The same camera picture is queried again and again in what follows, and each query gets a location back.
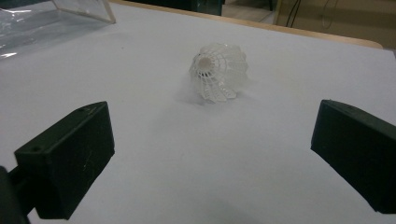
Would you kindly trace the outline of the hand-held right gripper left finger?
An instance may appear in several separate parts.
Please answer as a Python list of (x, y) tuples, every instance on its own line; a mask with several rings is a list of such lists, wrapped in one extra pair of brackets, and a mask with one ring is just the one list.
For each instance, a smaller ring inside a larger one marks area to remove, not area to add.
[(108, 104), (85, 105), (14, 152), (22, 210), (69, 219), (115, 150)]

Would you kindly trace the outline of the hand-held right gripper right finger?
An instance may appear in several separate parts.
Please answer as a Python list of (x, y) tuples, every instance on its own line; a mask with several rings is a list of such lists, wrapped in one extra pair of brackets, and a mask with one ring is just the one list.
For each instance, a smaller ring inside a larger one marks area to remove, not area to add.
[(323, 100), (311, 149), (376, 211), (396, 214), (396, 126), (353, 105)]

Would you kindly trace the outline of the clear plastic box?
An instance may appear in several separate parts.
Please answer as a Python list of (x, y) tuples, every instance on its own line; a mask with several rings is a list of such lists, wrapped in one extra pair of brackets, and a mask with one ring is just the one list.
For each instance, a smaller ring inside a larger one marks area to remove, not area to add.
[(0, 60), (115, 22), (108, 0), (0, 0)]

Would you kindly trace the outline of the white plastic shuttlecock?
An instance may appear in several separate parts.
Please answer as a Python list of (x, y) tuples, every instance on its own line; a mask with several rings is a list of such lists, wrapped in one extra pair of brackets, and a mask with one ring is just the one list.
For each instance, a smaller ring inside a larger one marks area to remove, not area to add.
[(201, 47), (189, 70), (196, 92), (206, 101), (237, 97), (248, 79), (247, 56), (239, 46), (212, 43)]

